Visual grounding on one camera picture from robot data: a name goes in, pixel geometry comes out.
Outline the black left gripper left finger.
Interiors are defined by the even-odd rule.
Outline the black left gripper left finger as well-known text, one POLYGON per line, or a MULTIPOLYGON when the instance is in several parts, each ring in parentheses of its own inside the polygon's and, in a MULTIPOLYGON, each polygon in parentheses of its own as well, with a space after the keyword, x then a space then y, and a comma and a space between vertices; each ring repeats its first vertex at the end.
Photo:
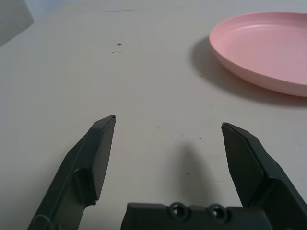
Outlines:
POLYGON ((116 118, 94 122, 66 154, 30 230, 77 230, 84 210, 99 200, 106 176, 116 118))

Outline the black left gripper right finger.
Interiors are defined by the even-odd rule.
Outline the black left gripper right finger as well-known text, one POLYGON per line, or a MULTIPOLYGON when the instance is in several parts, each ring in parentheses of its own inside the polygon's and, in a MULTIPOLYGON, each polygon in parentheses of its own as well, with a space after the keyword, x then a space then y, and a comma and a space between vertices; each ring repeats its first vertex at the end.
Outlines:
POLYGON ((228 163, 241 204, 259 208, 274 230, 305 230, 307 205, 281 166, 251 133, 221 126, 228 163))

